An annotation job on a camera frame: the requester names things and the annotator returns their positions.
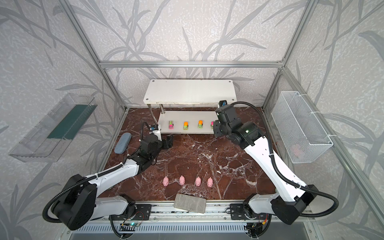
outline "shelf lower board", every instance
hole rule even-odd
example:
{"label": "shelf lower board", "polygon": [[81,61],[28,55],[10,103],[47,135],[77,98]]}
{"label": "shelf lower board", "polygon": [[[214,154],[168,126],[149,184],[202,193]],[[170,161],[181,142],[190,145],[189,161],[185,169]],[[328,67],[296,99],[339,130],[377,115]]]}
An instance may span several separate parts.
{"label": "shelf lower board", "polygon": [[[198,128],[199,120],[203,121],[203,128]],[[215,111],[166,111],[160,113],[159,125],[161,133],[169,134],[213,134],[211,122],[217,120]],[[173,122],[173,129],[169,129],[169,121]],[[188,122],[188,130],[184,130],[184,122]]]}

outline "floral wallpaper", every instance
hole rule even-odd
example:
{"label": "floral wallpaper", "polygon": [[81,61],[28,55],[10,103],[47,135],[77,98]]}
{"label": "floral wallpaper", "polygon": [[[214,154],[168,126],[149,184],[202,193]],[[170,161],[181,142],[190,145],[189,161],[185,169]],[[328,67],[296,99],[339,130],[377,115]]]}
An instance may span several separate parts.
{"label": "floral wallpaper", "polygon": [[[337,132],[373,186],[384,196],[384,1],[319,1],[288,63],[331,127]],[[334,194],[339,208],[317,223],[324,239],[384,239],[384,230],[332,150],[313,163],[293,165],[270,112],[282,78],[266,112],[280,153],[308,184]],[[317,198],[314,212],[329,207]]]}
{"label": "floral wallpaper", "polygon": [[[72,8],[102,61],[279,61],[307,0],[81,0]],[[149,79],[233,79],[258,106],[276,69],[108,69],[127,106]]]}
{"label": "floral wallpaper", "polygon": [[[0,1],[0,238],[53,239],[60,224],[41,211],[74,174],[101,162],[123,108],[62,13],[48,0]],[[97,107],[58,162],[8,155],[67,93],[94,96]]]}

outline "pink pig toy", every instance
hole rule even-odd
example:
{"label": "pink pig toy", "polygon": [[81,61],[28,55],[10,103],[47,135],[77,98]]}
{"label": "pink pig toy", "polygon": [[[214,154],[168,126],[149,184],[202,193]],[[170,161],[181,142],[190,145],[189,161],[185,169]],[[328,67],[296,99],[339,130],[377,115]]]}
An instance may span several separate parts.
{"label": "pink pig toy", "polygon": [[185,178],[183,175],[181,175],[180,179],[179,179],[179,183],[181,186],[183,186],[185,184]]}
{"label": "pink pig toy", "polygon": [[196,184],[196,186],[198,186],[198,187],[201,185],[201,178],[200,178],[200,177],[197,177],[197,178],[196,178],[195,184]]}
{"label": "pink pig toy", "polygon": [[169,179],[167,177],[165,177],[163,179],[163,185],[166,187],[166,186],[168,186],[168,183],[169,183]]}
{"label": "pink pig toy", "polygon": [[214,185],[214,181],[212,180],[212,178],[208,178],[207,185],[208,187],[212,187]]}

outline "brown marble tabletop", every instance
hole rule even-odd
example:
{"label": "brown marble tabletop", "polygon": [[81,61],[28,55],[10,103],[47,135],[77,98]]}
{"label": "brown marble tabletop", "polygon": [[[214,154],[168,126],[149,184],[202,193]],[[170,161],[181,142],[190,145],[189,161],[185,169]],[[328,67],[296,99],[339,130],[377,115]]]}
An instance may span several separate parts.
{"label": "brown marble tabletop", "polygon": [[[253,121],[264,130],[264,124],[254,110],[236,109],[243,123]],[[215,108],[166,108],[167,110],[214,111]],[[160,109],[153,108],[153,112],[158,118]],[[129,153],[133,153],[140,145],[142,121],[153,124],[147,108],[129,109],[116,140],[117,143],[123,133],[130,132],[132,139],[128,145]],[[144,128],[144,136],[147,134],[148,130]],[[115,154],[112,151],[105,168],[121,162],[127,151],[123,154]],[[184,186],[179,184],[181,175],[185,177]],[[162,184],[165,176],[169,178],[167,187]],[[202,180],[200,187],[195,186],[197,176]],[[214,181],[213,187],[207,186],[209,177]],[[207,200],[243,200],[252,193],[274,192],[273,183],[261,167],[244,150],[225,137],[215,138],[213,134],[175,134],[173,147],[160,152],[156,165],[116,184],[111,190],[101,194],[101,197],[126,194],[136,201],[160,201],[174,200],[176,193],[182,193]]]}

